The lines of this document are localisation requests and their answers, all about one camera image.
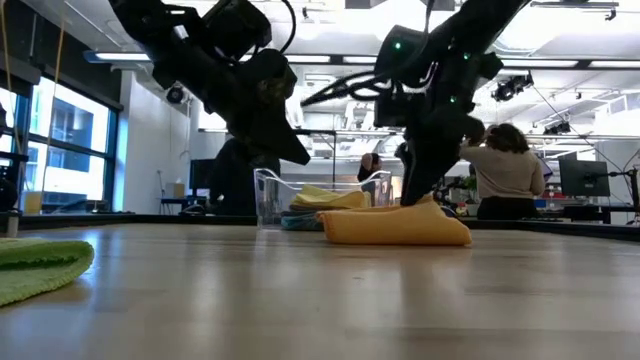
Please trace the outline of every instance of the yellow cloth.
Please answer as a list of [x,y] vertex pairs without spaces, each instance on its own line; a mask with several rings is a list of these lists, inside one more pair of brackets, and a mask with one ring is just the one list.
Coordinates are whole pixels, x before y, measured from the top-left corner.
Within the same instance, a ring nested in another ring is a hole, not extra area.
[[333,209],[368,208],[371,207],[371,195],[363,191],[338,194],[315,186],[304,185],[291,205]]
[[415,206],[323,211],[327,239],[335,244],[454,245],[471,244],[471,232],[447,217],[431,196]]

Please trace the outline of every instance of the white ceiling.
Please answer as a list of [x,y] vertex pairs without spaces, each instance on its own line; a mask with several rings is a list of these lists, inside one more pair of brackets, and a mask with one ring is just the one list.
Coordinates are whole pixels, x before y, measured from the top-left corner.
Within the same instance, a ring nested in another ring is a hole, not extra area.
[[[138,51],[113,14],[108,0],[23,0],[54,23],[60,23],[61,14],[67,21],[68,31],[76,38],[100,51]],[[617,0],[621,3],[618,17],[611,22],[604,20],[607,11],[554,10],[526,8],[507,28],[499,39],[499,51],[509,54],[581,57],[610,56],[638,57],[640,55],[640,1]],[[172,1],[196,6],[202,11],[215,0]],[[424,26],[424,5],[420,0],[387,0],[371,10],[344,10],[344,1],[300,0],[292,1],[298,13],[298,37],[289,52],[337,53],[352,55],[377,54],[386,31],[395,23],[413,28]],[[280,1],[256,1],[272,21],[273,46],[283,44],[291,23],[286,8]],[[309,19],[302,18],[301,8],[308,7]],[[444,21],[450,13],[436,12],[432,26]],[[302,80],[307,74],[327,74],[335,77],[347,75],[366,67],[348,66],[294,66]],[[584,112],[594,103],[591,98],[611,91],[640,88],[640,71],[534,71],[536,86],[557,110],[580,108],[577,117],[591,118]],[[496,104],[490,97],[492,86],[488,84],[478,91],[478,107],[474,115],[486,122],[511,121],[525,130],[530,124],[552,115],[533,90],[508,103]],[[588,92],[576,99],[575,89]],[[313,111],[343,112],[346,100],[322,104]]]

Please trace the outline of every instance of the clear plastic bin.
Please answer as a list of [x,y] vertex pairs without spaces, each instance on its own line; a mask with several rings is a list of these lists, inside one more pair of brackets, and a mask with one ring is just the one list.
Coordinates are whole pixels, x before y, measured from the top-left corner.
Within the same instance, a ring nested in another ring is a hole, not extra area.
[[339,194],[362,191],[365,187],[373,193],[372,206],[387,206],[392,203],[391,173],[387,171],[378,171],[360,183],[307,183],[285,181],[269,169],[256,169],[254,183],[258,227],[261,229],[281,228],[282,213],[289,210],[289,205],[304,185]]

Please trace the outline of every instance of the long hair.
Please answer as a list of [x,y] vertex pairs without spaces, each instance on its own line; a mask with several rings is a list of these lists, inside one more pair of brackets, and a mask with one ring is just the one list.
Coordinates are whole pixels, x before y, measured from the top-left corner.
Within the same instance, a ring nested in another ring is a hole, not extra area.
[[511,124],[500,124],[491,129],[487,137],[487,146],[495,150],[516,154],[524,154],[529,151],[527,139],[518,128]]
[[[368,162],[367,156],[371,156],[371,164],[367,164],[365,167],[365,162]],[[371,175],[373,175],[373,166],[378,165],[380,163],[380,155],[376,153],[365,154],[362,157],[362,161],[360,162],[360,171],[358,171],[358,181],[363,182],[367,180]]]

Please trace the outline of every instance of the green towel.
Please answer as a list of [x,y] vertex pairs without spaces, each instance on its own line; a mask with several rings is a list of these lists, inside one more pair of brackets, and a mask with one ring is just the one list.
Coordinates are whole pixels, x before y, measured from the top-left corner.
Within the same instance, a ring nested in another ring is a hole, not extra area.
[[93,262],[83,241],[0,239],[0,306],[58,289]]

